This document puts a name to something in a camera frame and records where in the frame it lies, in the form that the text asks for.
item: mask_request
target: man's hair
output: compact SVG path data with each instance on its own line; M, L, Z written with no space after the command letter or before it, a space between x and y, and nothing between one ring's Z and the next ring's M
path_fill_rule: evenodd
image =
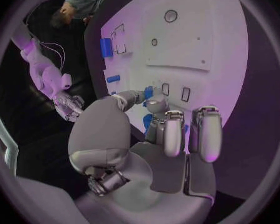
M62 28L64 27L66 24L66 18L64 16L64 14L62 14L60 12L61 9L59 9L57 12L55 12L52 16L52 19L51 19L51 26L56 28L56 29L59 29L59 28Z

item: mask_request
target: person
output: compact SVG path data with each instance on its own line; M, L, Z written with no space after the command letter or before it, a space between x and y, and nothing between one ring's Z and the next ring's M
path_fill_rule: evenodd
M87 24L104 0L65 0L61 9L54 13L51 26L61 28L72 19L83 20Z

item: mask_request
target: circular hole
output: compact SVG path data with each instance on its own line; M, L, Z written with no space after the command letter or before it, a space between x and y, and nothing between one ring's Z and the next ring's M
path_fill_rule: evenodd
M152 43L153 46L157 46L157 39L154 38L154 39L151 41L151 43Z
M167 11L165 14L165 17L164 17L165 21L168 23L172 23L172 22L176 21L177 18L178 18L178 14L174 10Z

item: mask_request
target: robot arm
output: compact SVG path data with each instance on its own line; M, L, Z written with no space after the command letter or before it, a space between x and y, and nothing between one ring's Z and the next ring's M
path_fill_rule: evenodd
M41 53L39 42L31 37L24 23L18 27L11 40L21 50L22 58L29 63L30 76L37 89L54 101L56 110L63 119L75 122L82 112L84 101L80 96L71 97L64 92L72 85L71 76L62 74Z

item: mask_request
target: blue handle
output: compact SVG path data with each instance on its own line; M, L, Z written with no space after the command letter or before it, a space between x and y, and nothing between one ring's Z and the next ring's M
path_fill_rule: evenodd
M111 82L114 82L114 81L120 81L120 75L110 76L110 77L107 78L108 83L111 83Z

